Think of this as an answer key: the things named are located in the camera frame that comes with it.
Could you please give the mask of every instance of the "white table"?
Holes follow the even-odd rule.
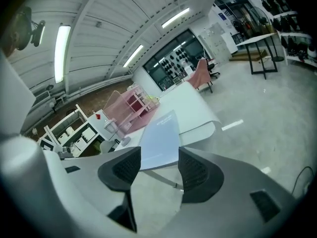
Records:
[[[216,115],[209,108],[207,103],[203,100],[198,91],[196,91],[190,83],[183,82],[173,90],[165,94],[160,99],[160,105],[152,117],[151,121],[154,121],[172,110],[175,110],[177,121],[179,125],[179,137],[180,146],[186,146],[212,136],[215,131],[214,121],[219,121]],[[124,149],[126,147],[138,146],[139,140],[145,128],[139,129],[133,133],[128,134],[131,141],[126,145],[119,146],[117,150]],[[166,162],[165,166],[175,165],[175,163]],[[155,170],[159,167],[153,166],[151,170]],[[145,171],[146,174],[158,179],[160,177],[153,171]],[[167,184],[174,184],[168,182],[167,179],[159,179]]]
[[[241,45],[244,45],[244,46],[246,47],[246,49],[247,49],[248,57],[249,57],[249,62],[250,62],[250,68],[251,68],[251,74],[252,74],[252,75],[253,75],[253,74],[263,74],[263,75],[264,75],[264,79],[266,79],[266,74],[265,74],[265,73],[268,73],[268,72],[278,72],[278,71],[277,71],[277,68],[276,68],[274,56],[273,56],[272,51],[271,51],[271,49],[269,48],[269,45],[268,45],[268,43],[267,43],[267,41],[266,41],[266,38],[267,38],[267,37],[272,37],[272,35],[274,35],[274,34],[275,34],[275,33],[272,33],[272,34],[264,34],[264,35],[256,36],[256,37],[250,38],[250,39],[248,39],[248,40],[246,40],[246,41],[243,41],[243,42],[237,44],[237,47],[238,47],[238,46],[241,46]],[[265,67],[264,67],[263,60],[262,60],[262,56],[261,56],[261,52],[260,52],[260,49],[259,49],[258,44],[257,44],[257,42],[258,42],[258,41],[261,41],[261,40],[264,40],[265,45],[267,46],[267,49],[268,49],[268,51],[269,51],[269,54],[271,55],[271,58],[272,58],[272,61],[273,61],[273,64],[274,64],[274,69],[265,69]],[[250,51],[249,51],[249,47],[248,47],[248,45],[249,45],[249,44],[252,44],[252,43],[255,43],[256,46],[257,46],[257,50],[258,50],[259,55],[260,55],[260,58],[261,58],[261,63],[262,63],[263,71],[253,71],[252,60],[251,60]]]

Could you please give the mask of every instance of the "pink shelf organizer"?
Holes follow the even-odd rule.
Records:
[[[159,106],[158,99],[150,98],[142,87],[136,84],[132,87],[122,94],[114,91],[103,108],[105,116],[112,121],[106,129],[121,138],[145,127]]]

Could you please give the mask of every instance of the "office chair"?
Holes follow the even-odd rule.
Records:
[[[215,78],[218,78],[216,75],[220,73],[219,72],[215,72],[215,73],[212,73],[211,70],[214,68],[214,63],[212,63],[211,65],[208,65],[208,72],[209,72],[209,75],[210,77],[215,77]]]

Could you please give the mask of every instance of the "pink fabric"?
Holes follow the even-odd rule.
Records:
[[[207,66],[207,60],[201,59],[194,74],[187,80],[195,89],[211,81]]]

